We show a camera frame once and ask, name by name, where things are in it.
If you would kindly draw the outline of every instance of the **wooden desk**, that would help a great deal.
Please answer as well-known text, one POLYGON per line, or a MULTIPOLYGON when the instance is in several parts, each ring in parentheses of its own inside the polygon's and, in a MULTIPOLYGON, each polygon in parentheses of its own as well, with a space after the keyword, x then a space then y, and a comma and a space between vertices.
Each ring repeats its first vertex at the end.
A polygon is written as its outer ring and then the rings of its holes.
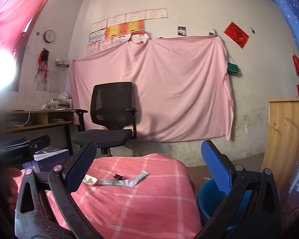
MULTIPOLYGON (((66 149, 69 150, 70 155, 73 155, 70 128, 69 125, 74 124, 73 113, 75 110, 44 110, 44 111, 31 111, 30 120, 27 124, 21 127, 6 128, 8 133, 20 133, 25 131, 47 129, 53 127, 64 126, 65 138, 67 142, 66 149), (53 122, 52 118, 64 119, 61 122, 53 122)), ((10 111, 7 112, 7 117, 13 117, 26 122, 29 117, 29 111, 10 111)))
POLYGON ((269 168, 281 196, 299 158, 299 98, 269 100, 267 145, 262 170, 269 168))

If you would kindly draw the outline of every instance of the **chair seat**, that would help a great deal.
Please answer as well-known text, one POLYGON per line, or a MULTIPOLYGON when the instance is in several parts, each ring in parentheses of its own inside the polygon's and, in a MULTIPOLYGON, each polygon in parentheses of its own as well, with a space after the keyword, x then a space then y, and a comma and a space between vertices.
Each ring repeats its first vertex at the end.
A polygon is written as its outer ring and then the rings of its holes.
POLYGON ((96 143, 97 148, 112 148, 123 146, 131 136, 131 129, 91 129, 75 134, 72 141, 82 146, 87 140, 91 140, 96 143))

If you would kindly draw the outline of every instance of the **white cable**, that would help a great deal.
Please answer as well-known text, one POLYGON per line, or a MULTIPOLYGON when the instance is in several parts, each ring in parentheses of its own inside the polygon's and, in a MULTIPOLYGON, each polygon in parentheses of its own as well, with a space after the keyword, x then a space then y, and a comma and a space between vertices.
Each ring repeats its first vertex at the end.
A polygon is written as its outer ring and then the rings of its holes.
POLYGON ((28 120, 24 123, 24 124, 22 124, 22 125, 16 125, 16 124, 14 124, 14 123, 12 123, 10 120, 8 120, 13 126, 16 126, 16 127, 22 127, 22 126, 24 126, 25 124, 27 124, 28 122, 29 122, 29 120, 30 120, 30 113, 31 113, 31 111, 29 111, 29 117, 28 117, 28 120))

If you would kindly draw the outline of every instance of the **chair armrest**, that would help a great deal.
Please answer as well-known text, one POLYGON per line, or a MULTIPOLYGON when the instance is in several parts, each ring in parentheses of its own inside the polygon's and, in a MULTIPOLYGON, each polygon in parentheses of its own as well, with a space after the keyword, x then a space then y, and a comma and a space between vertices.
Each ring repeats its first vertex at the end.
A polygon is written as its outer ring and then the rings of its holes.
POLYGON ((127 112, 131 112, 132 114, 132 120, 133 120, 133 136, 130 139, 135 139, 136 138, 136 134, 137 134, 137 130, 136 130, 136 121, 135 121, 135 113, 137 112, 136 108, 130 108, 130 109, 126 109, 127 112))
POLYGON ((88 113, 88 111, 82 110, 82 109, 73 109, 72 111, 75 112, 79 116, 80 125, 77 127, 78 131, 79 132, 85 131, 83 114, 88 113))

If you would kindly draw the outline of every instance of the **white certificate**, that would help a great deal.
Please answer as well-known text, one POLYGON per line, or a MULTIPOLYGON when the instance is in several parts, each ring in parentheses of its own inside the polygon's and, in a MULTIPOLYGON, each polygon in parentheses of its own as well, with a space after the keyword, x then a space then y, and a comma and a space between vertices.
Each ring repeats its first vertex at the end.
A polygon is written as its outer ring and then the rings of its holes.
POLYGON ((149 39, 148 35, 145 34, 135 34, 132 36, 132 42, 136 44, 145 44, 147 40, 149 39))
POLYGON ((91 33, 89 38, 89 43, 98 42, 105 39, 105 30, 99 30, 97 32, 91 33))
POLYGON ((168 18, 167 9, 155 9, 155 10, 147 10, 146 11, 146 19, 160 19, 160 18, 168 18))
POLYGON ((88 44, 88 52, 87 55, 91 55, 94 54, 98 51, 98 46, 99 46, 100 42, 95 42, 92 44, 88 44))
POLYGON ((92 24, 92 29, 90 33, 106 28, 106 24, 107 24, 107 20, 103 20, 101 22, 92 24))
POLYGON ((131 35, 132 34, 130 33, 123 36, 114 37, 112 43, 113 46, 129 41, 131 39, 131 35))
POLYGON ((115 25, 125 23, 125 18, 126 18, 126 14, 109 18, 109 20, 107 22, 107 27, 112 27, 115 25))
POLYGON ((146 11, 133 12, 126 14, 126 22, 135 22, 146 19, 146 11))
POLYGON ((108 38, 106 40, 100 41, 100 51, 112 47, 112 39, 108 38))

